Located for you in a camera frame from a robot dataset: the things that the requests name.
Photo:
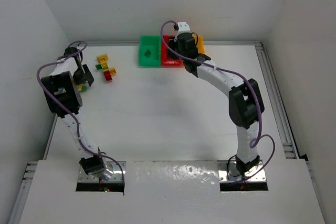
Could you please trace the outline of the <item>green yellow lego cluster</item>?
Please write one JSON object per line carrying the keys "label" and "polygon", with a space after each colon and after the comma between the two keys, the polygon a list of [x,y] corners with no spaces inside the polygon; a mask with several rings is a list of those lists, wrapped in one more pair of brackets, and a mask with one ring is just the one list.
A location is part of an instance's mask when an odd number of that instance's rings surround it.
{"label": "green yellow lego cluster", "polygon": [[84,84],[77,85],[77,89],[79,92],[85,92],[87,87]]}

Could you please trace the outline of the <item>lego brick tower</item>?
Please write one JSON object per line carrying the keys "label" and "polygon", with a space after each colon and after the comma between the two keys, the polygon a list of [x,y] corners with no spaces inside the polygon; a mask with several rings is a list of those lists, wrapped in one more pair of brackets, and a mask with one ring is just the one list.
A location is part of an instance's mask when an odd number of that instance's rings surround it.
{"label": "lego brick tower", "polygon": [[113,80],[113,76],[117,74],[116,69],[114,67],[108,66],[108,55],[102,54],[96,57],[97,64],[95,64],[95,68],[97,70],[101,70],[103,72],[103,76],[106,80],[106,82],[111,82]]}

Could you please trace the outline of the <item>green lego brick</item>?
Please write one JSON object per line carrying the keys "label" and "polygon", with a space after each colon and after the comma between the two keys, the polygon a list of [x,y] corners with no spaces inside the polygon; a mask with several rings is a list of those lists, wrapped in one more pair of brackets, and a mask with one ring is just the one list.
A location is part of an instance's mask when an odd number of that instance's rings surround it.
{"label": "green lego brick", "polygon": [[145,53],[144,53],[144,55],[147,57],[147,58],[149,58],[150,56],[151,56],[151,51],[150,50],[147,50]]}

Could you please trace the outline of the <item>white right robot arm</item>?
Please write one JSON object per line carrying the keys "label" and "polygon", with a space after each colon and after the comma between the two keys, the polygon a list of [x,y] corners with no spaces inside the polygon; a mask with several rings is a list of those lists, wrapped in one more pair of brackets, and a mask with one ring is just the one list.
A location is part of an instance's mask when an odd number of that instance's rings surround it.
{"label": "white right robot arm", "polygon": [[236,168],[244,176],[260,161],[256,145],[265,107],[257,81],[217,67],[209,56],[199,52],[192,33],[170,36],[167,40],[169,57],[180,58],[187,72],[207,81],[228,98],[229,117],[237,127]]}

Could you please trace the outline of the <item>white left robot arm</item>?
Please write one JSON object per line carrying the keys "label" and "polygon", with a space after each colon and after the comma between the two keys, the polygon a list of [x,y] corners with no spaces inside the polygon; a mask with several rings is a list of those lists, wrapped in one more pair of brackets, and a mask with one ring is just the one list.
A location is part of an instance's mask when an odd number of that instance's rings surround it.
{"label": "white left robot arm", "polygon": [[42,78],[39,84],[44,91],[50,111],[65,123],[77,146],[83,171],[87,175],[102,175],[106,169],[99,147],[85,137],[79,122],[82,98],[78,87],[91,86],[94,77],[86,64],[82,64],[82,51],[68,46],[64,55],[57,58],[54,71]]}

